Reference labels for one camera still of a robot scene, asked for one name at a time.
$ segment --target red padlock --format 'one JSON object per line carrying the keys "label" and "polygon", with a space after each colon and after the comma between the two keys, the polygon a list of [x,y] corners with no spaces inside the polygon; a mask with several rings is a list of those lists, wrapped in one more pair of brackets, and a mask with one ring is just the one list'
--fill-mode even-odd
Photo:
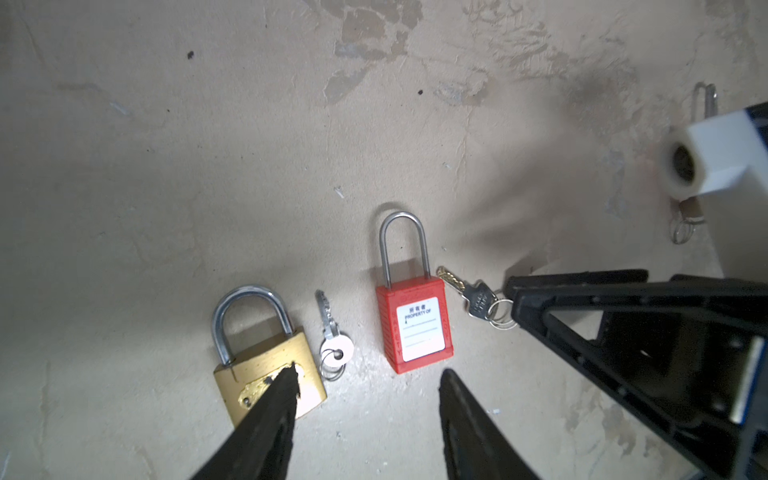
{"label": "red padlock", "polygon": [[[386,229],[396,218],[416,224],[422,246],[424,277],[392,283],[386,253]],[[397,373],[430,365],[453,356],[451,325],[445,303],[445,284],[429,274],[429,257],[424,227],[414,214],[395,212],[384,219],[379,230],[385,286],[376,287],[384,337],[384,353]]]}

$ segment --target red padlock body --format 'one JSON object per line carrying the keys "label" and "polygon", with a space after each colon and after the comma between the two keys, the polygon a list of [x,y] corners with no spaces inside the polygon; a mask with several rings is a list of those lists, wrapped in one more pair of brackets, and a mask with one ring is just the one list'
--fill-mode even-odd
{"label": "red padlock body", "polygon": [[397,372],[405,373],[453,356],[445,284],[423,276],[376,287],[384,353]]}

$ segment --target gold padlock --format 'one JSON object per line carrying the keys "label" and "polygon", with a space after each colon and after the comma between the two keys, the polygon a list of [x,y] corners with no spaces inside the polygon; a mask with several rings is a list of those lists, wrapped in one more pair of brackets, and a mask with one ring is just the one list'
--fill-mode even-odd
{"label": "gold padlock", "polygon": [[[265,340],[233,356],[224,335],[224,314],[235,300],[251,295],[260,296],[272,304],[283,326],[285,337]],[[296,403],[296,418],[327,398],[323,380],[304,332],[294,331],[283,300],[272,290],[261,285],[246,285],[229,292],[214,311],[211,332],[221,359],[221,365],[214,370],[214,378],[236,427],[277,374],[294,363],[299,374],[300,391]]]}

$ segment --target thin shackle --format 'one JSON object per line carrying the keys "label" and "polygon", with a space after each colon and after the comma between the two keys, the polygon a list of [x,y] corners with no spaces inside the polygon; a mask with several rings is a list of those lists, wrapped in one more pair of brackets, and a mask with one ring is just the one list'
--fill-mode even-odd
{"label": "thin shackle", "polygon": [[275,309],[275,312],[277,312],[277,317],[280,319],[280,325],[283,326],[285,334],[288,336],[293,335],[293,325],[290,322],[290,317],[288,317],[288,311],[283,303],[283,299],[281,299],[277,293],[261,285],[240,286],[221,299],[219,305],[214,310],[214,320],[210,324],[210,332],[214,337],[214,345],[216,346],[216,351],[219,353],[221,365],[223,366],[228,366],[235,360],[227,336],[224,335],[224,314],[227,313],[227,309],[230,308],[230,305],[232,305],[235,300],[251,295],[260,296],[267,300]]}
{"label": "thin shackle", "polygon": [[429,273],[429,256],[427,254],[427,239],[424,235],[424,226],[422,222],[416,218],[416,215],[409,212],[395,212],[384,219],[382,227],[379,230],[379,248],[382,251],[382,265],[384,266],[384,284],[387,289],[392,289],[392,277],[389,274],[389,258],[386,254],[386,229],[389,224],[396,218],[404,217],[411,220],[416,225],[416,229],[419,231],[419,244],[422,247],[422,265],[424,266],[424,278],[429,280],[431,277]]}

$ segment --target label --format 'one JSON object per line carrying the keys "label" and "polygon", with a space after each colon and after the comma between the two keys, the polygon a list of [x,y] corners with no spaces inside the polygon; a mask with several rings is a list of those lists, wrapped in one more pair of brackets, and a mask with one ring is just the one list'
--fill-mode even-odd
{"label": "label", "polygon": [[440,304],[436,296],[397,307],[397,323],[403,361],[418,359],[445,348]]}

